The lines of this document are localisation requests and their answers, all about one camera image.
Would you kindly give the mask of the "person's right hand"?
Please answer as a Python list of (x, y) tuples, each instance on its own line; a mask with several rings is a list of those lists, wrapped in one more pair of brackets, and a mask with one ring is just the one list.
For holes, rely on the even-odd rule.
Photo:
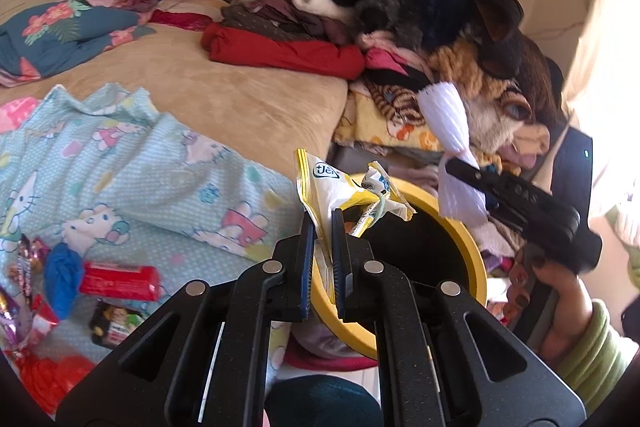
[(584, 282), (534, 245), (516, 255), (503, 318), (510, 331), (550, 366), (577, 346), (592, 319)]

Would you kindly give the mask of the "green sleeved right forearm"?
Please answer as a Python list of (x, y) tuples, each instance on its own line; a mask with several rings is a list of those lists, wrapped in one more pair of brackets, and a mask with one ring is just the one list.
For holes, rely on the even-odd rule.
[(613, 329), (605, 303), (594, 299), (585, 334), (555, 372), (577, 393), (591, 415), (615, 388), (638, 351), (638, 343)]

